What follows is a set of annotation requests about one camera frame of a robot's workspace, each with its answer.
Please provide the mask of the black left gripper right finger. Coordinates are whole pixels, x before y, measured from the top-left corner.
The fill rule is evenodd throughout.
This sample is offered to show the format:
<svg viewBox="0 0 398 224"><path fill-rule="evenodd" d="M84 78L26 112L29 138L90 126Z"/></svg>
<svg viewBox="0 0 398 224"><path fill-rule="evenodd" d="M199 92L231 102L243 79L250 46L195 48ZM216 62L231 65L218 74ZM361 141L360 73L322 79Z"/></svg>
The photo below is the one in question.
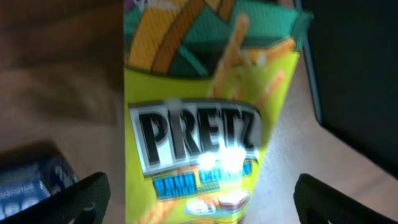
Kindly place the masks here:
<svg viewBox="0 0 398 224"><path fill-rule="evenodd" d="M294 203L303 224L397 224L309 174L300 174Z"/></svg>

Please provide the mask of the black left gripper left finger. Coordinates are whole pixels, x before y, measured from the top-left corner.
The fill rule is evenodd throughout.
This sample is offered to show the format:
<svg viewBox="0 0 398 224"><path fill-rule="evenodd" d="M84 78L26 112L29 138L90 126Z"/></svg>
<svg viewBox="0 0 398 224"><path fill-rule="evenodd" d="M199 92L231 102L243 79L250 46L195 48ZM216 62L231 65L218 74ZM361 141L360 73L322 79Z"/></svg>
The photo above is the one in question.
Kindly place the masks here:
<svg viewBox="0 0 398 224"><path fill-rule="evenodd" d="M96 172L45 200L5 218L7 224L102 224L111 196L106 173Z"/></svg>

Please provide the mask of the black gift box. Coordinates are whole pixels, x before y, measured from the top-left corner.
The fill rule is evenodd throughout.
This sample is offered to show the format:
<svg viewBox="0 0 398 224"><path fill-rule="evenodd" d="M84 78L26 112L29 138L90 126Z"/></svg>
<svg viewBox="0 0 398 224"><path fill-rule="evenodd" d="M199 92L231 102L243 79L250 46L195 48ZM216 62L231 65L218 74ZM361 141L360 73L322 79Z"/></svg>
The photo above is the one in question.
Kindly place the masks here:
<svg viewBox="0 0 398 224"><path fill-rule="evenodd" d="M299 0L318 123L397 175L397 0Z"/></svg>

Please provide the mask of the yellow green Pretz box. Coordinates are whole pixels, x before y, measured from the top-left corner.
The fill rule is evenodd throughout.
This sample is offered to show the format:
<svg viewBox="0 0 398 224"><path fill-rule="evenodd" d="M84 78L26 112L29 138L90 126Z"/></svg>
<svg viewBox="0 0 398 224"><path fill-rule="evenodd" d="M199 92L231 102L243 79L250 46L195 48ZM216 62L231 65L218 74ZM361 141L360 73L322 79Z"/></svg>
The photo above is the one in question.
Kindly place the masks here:
<svg viewBox="0 0 398 224"><path fill-rule="evenodd" d="M265 1L124 3L127 223L240 223L309 12Z"/></svg>

